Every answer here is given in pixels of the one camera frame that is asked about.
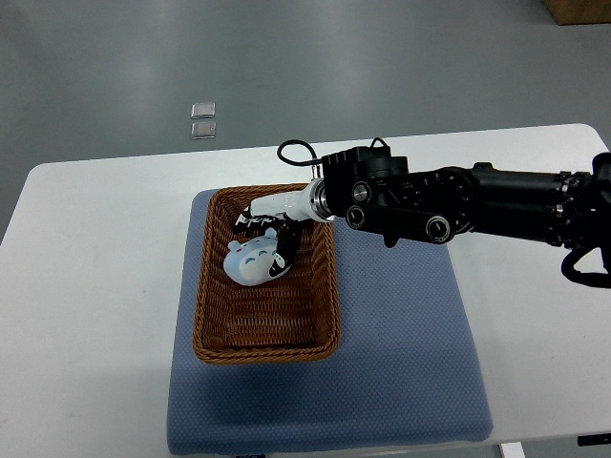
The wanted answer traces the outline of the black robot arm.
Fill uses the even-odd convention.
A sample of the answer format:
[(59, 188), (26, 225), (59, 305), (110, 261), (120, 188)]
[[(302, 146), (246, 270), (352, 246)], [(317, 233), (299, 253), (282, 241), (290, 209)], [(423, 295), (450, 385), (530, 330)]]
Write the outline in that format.
[(341, 218), (353, 230), (381, 235), (388, 248), (400, 239), (443, 244), (467, 232), (563, 246), (567, 280), (610, 285), (607, 153), (593, 158), (590, 173), (500, 171), (488, 162), (413, 173), (376, 138), (307, 165), (321, 175), (304, 190), (255, 198), (234, 225), (235, 233), (280, 229), (272, 276), (294, 262), (302, 221)]

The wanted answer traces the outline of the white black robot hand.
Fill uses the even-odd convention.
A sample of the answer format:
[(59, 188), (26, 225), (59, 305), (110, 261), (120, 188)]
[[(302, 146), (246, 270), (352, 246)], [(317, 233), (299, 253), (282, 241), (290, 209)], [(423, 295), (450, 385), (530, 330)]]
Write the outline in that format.
[(301, 223), (297, 221), (321, 221), (311, 199), (311, 188), (255, 198), (236, 220), (236, 234), (262, 234), (269, 228), (278, 230), (277, 245), (269, 268), (271, 278), (284, 275), (297, 257), (302, 240)]

